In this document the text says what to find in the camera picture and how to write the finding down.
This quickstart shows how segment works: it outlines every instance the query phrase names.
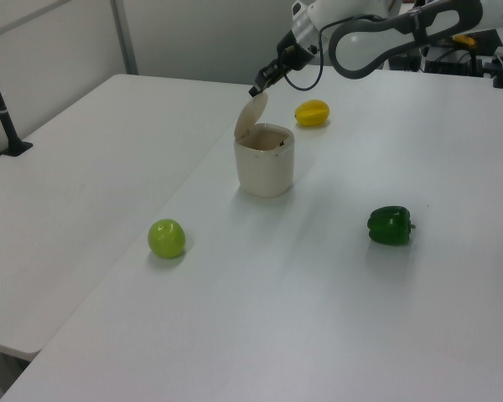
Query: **cup lid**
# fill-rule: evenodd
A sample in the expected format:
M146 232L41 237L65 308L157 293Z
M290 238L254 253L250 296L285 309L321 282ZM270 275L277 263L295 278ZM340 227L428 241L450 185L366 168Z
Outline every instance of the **cup lid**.
M262 113L265 111L268 103L268 95L265 92L252 98L244 109L241 111L241 115L236 121L235 127L235 138L237 140L243 138L250 129L255 126L255 124L261 118Z

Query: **white table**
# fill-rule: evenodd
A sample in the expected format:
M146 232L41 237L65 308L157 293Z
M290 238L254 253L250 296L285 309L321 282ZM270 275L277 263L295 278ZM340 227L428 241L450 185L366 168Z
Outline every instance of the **white table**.
M327 69L269 93L293 189L241 192L228 130L151 219L177 219L186 254L154 257L146 226L3 402L503 402L503 90ZM328 126L295 126L310 98ZM409 246L370 242L388 204Z
M244 85L118 75L0 157L0 352L32 359L194 170Z

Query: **yellow fruit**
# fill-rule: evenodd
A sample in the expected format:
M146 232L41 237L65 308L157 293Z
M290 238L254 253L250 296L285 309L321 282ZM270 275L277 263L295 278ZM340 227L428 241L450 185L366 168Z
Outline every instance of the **yellow fruit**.
M309 100L300 105L294 114L302 126L320 126L329 116L328 105L321 100Z

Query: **green apple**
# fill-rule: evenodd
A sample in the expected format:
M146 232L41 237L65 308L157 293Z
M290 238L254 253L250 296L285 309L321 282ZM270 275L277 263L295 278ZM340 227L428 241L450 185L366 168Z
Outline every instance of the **green apple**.
M186 237L184 236L183 228L174 220L159 220L149 230L149 248L159 257L178 257L184 251L185 242Z

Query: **white container with lid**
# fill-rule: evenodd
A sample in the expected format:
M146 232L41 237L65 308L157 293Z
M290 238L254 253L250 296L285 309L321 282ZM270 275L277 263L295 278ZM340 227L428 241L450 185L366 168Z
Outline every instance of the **white container with lid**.
M267 102L267 94L262 93L242 110L235 128L235 157L242 189L272 198L293 183L294 134L285 127L257 124Z

